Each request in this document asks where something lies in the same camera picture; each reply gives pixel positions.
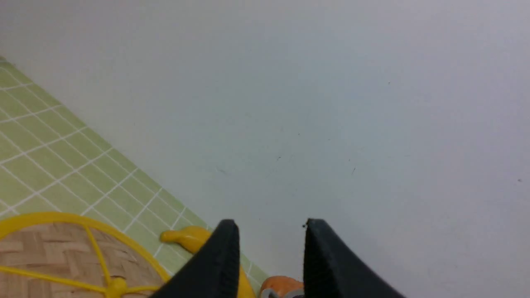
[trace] yellow banana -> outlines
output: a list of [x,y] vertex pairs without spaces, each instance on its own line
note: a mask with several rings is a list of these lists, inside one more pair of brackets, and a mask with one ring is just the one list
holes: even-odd
[[[179,231],[163,232],[160,235],[160,241],[165,243],[178,243],[190,253],[197,253],[210,236],[211,233],[203,227],[190,225]],[[254,290],[241,266],[239,266],[237,298],[255,298]]]

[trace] green tile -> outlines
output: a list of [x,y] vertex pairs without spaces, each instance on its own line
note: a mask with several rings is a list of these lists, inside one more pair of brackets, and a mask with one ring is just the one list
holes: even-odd
[[184,210],[184,204],[182,204],[179,200],[173,197],[167,190],[162,189],[158,193],[158,196],[159,198],[164,200],[164,202],[168,203],[173,209],[177,210],[179,213]]
[[16,69],[11,63],[2,63],[1,68],[8,71],[21,84],[32,83],[31,80],[27,76],[25,76],[18,69]]
[[55,130],[61,136],[66,136],[75,131],[75,128],[66,122],[65,119],[61,118],[59,114],[54,111],[46,111],[37,114],[44,123],[49,125],[53,130]]
[[103,216],[101,216],[99,213],[97,213],[96,211],[94,211],[94,210],[92,210],[92,209],[89,210],[87,213],[85,213],[84,216],[89,217],[89,218],[91,218],[91,219],[93,219],[93,220],[96,220],[96,221],[98,221],[98,222],[105,223],[105,224],[107,224],[107,225],[109,225],[109,226],[114,226],[113,223],[109,222],[109,221],[106,220]]
[[157,235],[153,235],[141,224],[134,222],[126,233],[127,236],[138,242],[150,254],[154,254],[160,245]]
[[184,210],[184,214],[182,214],[182,216],[184,216],[193,225],[202,226],[204,228],[208,226],[205,221],[203,221],[197,214],[193,213],[189,208]]
[[109,198],[101,200],[101,202],[94,206],[94,209],[103,214],[103,216],[112,221],[121,230],[125,229],[133,221],[133,218],[129,214],[120,209]]
[[138,221],[143,223],[149,230],[151,230],[151,232],[155,233],[156,235],[160,235],[162,232],[170,229],[168,225],[159,220],[149,209],[145,209],[140,214]]
[[33,212],[45,212],[45,211],[57,211],[44,199],[39,196],[32,197],[25,201],[20,206],[15,208],[20,214],[33,213]]
[[179,217],[179,214],[168,208],[167,204],[164,203],[160,198],[155,198],[149,206],[147,206],[154,214],[160,217],[167,225],[171,226],[175,220]]
[[157,192],[159,189],[162,188],[158,183],[155,182],[155,180],[151,179],[151,177],[149,177],[144,171],[140,169],[138,169],[133,176],[153,192]]
[[81,133],[67,137],[66,141],[88,159],[94,159],[103,153]]
[[247,272],[250,268],[250,260],[244,255],[240,254],[240,263],[241,267],[243,267],[243,271]]
[[39,118],[35,116],[28,116],[18,119],[17,122],[25,127],[27,130],[32,132],[39,140],[44,143],[49,143],[59,138],[59,135],[51,130],[48,126],[44,125]]
[[118,150],[112,149],[109,151],[108,155],[117,161],[124,169],[126,169],[129,172],[132,172],[136,169],[136,166],[133,164],[132,161],[128,160],[123,154],[121,154]]
[[0,110],[0,121],[8,120],[9,116]]
[[61,104],[58,100],[56,100],[53,96],[48,94],[48,92],[46,92],[38,85],[29,85],[28,89],[31,90],[33,94],[35,94],[38,98],[42,99],[50,107],[58,106]]
[[95,131],[91,130],[90,128],[87,128],[83,130],[83,134],[89,138],[91,141],[94,142],[101,150],[107,151],[111,148],[110,144],[107,143],[100,135],[98,135]]
[[269,275],[263,270],[260,269],[260,267],[256,266],[256,264],[252,264],[252,268],[250,268],[249,275],[252,276],[258,283],[262,284],[265,279],[269,278]]
[[75,128],[83,128],[85,127],[85,123],[83,123],[74,113],[70,112],[66,107],[58,107],[55,108],[55,111],[59,113],[63,118],[66,119],[66,121],[70,122]]
[[6,160],[20,153],[21,151],[13,146],[8,139],[0,135],[0,161]]
[[4,110],[10,117],[19,117],[30,113],[5,91],[0,91],[0,109]]
[[74,167],[74,169],[79,168],[89,161],[65,141],[61,140],[55,142],[48,147],[50,147],[55,153],[59,154],[69,165]]
[[18,85],[20,85],[20,83],[17,82],[15,78],[13,78],[13,76],[11,76],[11,74],[7,70],[0,68],[0,87],[1,88],[9,88],[9,87],[14,87]]
[[79,170],[79,173],[92,182],[100,191],[107,193],[116,183],[93,164],[89,164]]
[[162,245],[160,251],[156,255],[156,259],[172,273],[179,271],[188,261],[169,248],[167,244]]
[[61,212],[81,214],[88,208],[87,203],[77,198],[60,184],[43,191],[42,196],[59,208]]
[[109,197],[114,200],[116,204],[120,205],[121,208],[127,210],[127,212],[132,216],[138,215],[138,213],[140,213],[144,208],[142,204],[138,203],[138,201],[135,200],[122,187],[117,187],[115,190],[113,190],[109,194]]
[[250,286],[254,290],[254,294],[256,295],[256,297],[259,297],[262,283],[258,283],[257,281],[255,281],[255,280],[253,280],[251,278],[249,278],[249,282],[250,282]]
[[145,186],[138,183],[138,181],[136,181],[136,179],[133,177],[125,180],[121,186],[142,204],[147,204],[154,196],[154,193],[145,188]]
[[8,161],[4,166],[35,191],[44,188],[54,181],[25,156]]
[[170,246],[171,250],[176,251],[180,256],[182,256],[185,260],[191,259],[193,257],[193,254],[187,251],[184,247],[178,245],[178,244],[171,244],[168,243],[167,245]]
[[104,155],[94,161],[94,164],[103,172],[109,175],[114,181],[120,182],[125,179],[127,172],[120,167],[112,158]]
[[9,89],[7,91],[12,97],[16,98],[21,104],[23,104],[28,110],[32,112],[38,112],[46,110],[48,106],[43,101],[38,99],[33,93],[31,93],[26,87],[18,87]]
[[92,205],[103,196],[103,193],[86,181],[78,173],[73,173],[62,180],[73,193],[82,198],[87,204]]
[[13,216],[16,216],[16,214],[13,211],[6,212],[6,213],[0,215],[0,221],[6,220],[6,219],[11,218]]
[[193,225],[190,221],[185,219],[184,217],[180,217],[179,220],[176,222],[175,226],[171,228],[172,230],[178,231],[181,230],[187,226]]
[[26,186],[15,179],[3,168],[0,168],[0,198],[10,206],[13,206],[21,200],[32,194]]
[[25,130],[20,124],[14,121],[0,123],[0,132],[15,143],[21,150],[28,151],[41,143]]
[[28,155],[56,179],[72,171],[72,168],[46,147],[32,151]]

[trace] green tiled surface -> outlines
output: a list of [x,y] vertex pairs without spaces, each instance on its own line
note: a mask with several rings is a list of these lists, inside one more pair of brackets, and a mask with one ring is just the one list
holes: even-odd
[[9,89],[7,92],[9,93],[9,95],[19,100],[21,104],[23,104],[28,110],[33,113],[46,110],[48,108],[48,106],[45,105],[44,102],[42,102],[35,95],[33,95],[33,93],[31,93],[26,87],[17,87]]
[[[44,89],[0,61],[0,220],[39,211],[112,225],[170,272],[191,254],[161,244],[159,234],[189,225],[211,229]],[[245,255],[241,265],[259,289],[267,274]]]

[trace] woven bamboo basket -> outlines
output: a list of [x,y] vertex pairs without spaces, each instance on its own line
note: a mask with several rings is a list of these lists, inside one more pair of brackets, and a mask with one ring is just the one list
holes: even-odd
[[168,275],[114,228],[65,213],[0,222],[0,298],[143,298]]

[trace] yellow plastic frame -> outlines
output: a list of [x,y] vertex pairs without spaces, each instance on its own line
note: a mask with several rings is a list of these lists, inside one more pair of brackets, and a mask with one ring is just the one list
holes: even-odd
[[103,254],[101,253],[101,250],[94,236],[92,235],[92,232],[89,229],[89,227],[93,227],[111,236],[114,236],[116,239],[118,239],[119,241],[123,242],[124,244],[126,244],[127,246],[135,250],[151,266],[153,266],[153,268],[156,270],[156,272],[160,275],[162,280],[164,280],[165,282],[170,278],[167,272],[160,266],[160,264],[158,264],[155,258],[153,258],[151,254],[149,254],[149,252],[147,252],[143,247],[141,247],[133,239],[129,238],[125,234],[121,233],[120,231],[116,230],[115,228],[107,224],[104,224],[96,220],[93,220],[91,218],[80,216],[77,214],[61,213],[61,212],[38,212],[38,213],[29,213],[29,214],[11,217],[6,220],[0,221],[0,239],[6,237],[7,235],[13,232],[16,232],[20,229],[28,227],[28,226],[32,226],[36,224],[52,223],[52,222],[65,222],[65,223],[79,224],[85,228],[89,236],[89,240],[92,243],[92,246],[94,248],[94,251],[99,258],[99,261],[100,261],[100,264],[103,270],[103,274],[105,276],[105,281],[107,283],[107,288],[85,284],[85,283],[73,281],[67,278],[49,276],[46,274],[41,274],[37,272],[32,272],[32,271],[27,271],[27,270],[17,269],[17,268],[12,268],[12,267],[7,267],[7,266],[0,266],[0,271],[45,279],[51,282],[67,284],[70,286],[75,286],[75,287],[84,288],[87,290],[104,293],[107,298],[118,298],[121,295],[126,294],[126,293],[137,293],[141,291],[155,291],[158,289],[158,287],[154,287],[154,286],[127,288],[123,281],[120,281],[119,279],[116,279],[116,278],[112,279],[109,275],[109,271],[103,259]]

